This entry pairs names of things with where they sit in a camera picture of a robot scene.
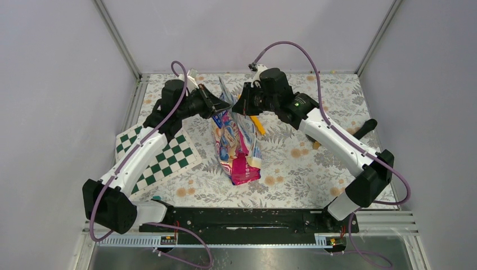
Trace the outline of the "pink blue pet food bag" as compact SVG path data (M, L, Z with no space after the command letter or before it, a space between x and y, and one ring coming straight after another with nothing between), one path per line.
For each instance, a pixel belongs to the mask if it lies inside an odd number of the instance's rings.
M251 117L227 109L212 118L211 127L218 161L232 184L260 179L262 153Z

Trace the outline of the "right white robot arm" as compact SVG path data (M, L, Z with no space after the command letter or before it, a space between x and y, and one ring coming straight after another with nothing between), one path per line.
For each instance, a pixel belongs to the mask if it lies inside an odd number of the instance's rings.
M321 113L319 103L313 98L293 92L280 69L259 64L251 70L255 73L253 79L245 82L232 111L247 116L273 112L280 121L331 151L355 177L345 191L325 207L323 226L328 231L338 231L347 216L359 208L369 207L390 183L394 156L387 150L378 152L365 145Z

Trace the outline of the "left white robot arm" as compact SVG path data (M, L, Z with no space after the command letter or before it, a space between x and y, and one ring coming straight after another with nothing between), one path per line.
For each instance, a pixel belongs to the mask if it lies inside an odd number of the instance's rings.
M182 129L183 120L199 115L209 119L229 109L203 84L188 86L188 80L166 81L161 97L142 124L138 138L124 156L99 180L89 179L82 187L89 231L99 224L110 233L124 234L131 228L153 223L159 230L174 226L174 215L164 202L132 201L130 196L139 177Z

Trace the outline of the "yellow plastic scoop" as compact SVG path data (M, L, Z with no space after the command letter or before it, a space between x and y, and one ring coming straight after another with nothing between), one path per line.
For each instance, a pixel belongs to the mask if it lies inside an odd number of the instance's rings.
M261 124L261 122L259 121L258 117L257 116L250 116L250 120L253 122L253 124L255 125L258 133L260 135L265 135L266 133L266 130L264 129L263 125Z

